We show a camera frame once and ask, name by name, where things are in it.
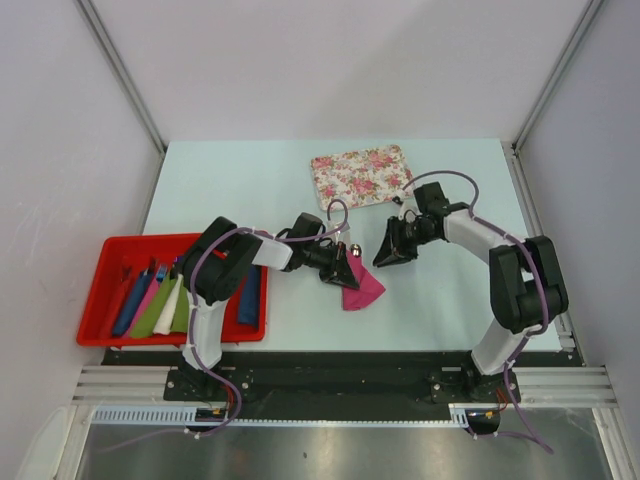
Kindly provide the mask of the pink paper napkin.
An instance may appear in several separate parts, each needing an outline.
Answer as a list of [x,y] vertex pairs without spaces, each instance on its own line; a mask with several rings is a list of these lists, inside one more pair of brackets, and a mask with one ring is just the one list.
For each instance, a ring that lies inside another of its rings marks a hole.
[[386,292],[386,288],[363,265],[361,257],[348,253],[347,259],[356,280],[359,282],[358,289],[347,287],[342,289],[342,309],[352,312],[370,306]]

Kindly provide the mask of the silver spoon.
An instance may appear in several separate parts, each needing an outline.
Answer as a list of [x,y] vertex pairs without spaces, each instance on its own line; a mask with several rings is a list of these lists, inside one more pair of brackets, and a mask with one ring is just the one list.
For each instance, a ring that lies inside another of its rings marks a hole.
[[362,248],[358,244],[352,244],[351,247],[350,247],[350,251],[351,251],[352,255],[354,257],[356,257],[356,258],[362,256]]

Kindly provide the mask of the floral tray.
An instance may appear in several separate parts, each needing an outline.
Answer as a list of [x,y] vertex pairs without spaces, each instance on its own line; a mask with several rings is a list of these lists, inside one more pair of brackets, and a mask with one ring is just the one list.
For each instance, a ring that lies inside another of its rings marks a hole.
[[310,168],[322,210],[334,199],[348,209],[391,202],[413,178],[403,150],[395,144],[319,156]]

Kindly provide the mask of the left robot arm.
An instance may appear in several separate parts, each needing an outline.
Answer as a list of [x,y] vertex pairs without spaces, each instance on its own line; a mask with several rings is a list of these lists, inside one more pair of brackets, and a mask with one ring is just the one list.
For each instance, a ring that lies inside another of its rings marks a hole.
[[253,327],[259,335],[264,333],[269,269],[292,272],[307,266],[318,271],[322,282],[357,291],[360,281],[348,253],[339,230],[327,230],[323,220],[309,213],[300,214],[292,227],[276,236],[217,218],[178,267],[191,295],[183,350],[192,367],[187,389],[202,400],[219,392],[221,376],[211,368],[221,360],[225,326],[234,332]]

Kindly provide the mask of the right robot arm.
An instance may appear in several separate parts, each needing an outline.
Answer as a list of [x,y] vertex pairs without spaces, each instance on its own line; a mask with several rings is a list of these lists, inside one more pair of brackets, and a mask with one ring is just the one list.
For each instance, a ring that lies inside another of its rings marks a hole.
[[494,316],[482,340],[471,350],[473,369],[461,376],[463,393],[484,401],[497,389],[496,374],[510,368],[529,339],[548,330],[568,309],[568,294],[551,239],[520,239],[452,203],[437,182],[413,190],[418,213],[402,206],[387,220],[373,265],[382,268],[411,262],[418,247],[442,240],[458,245],[489,269]]

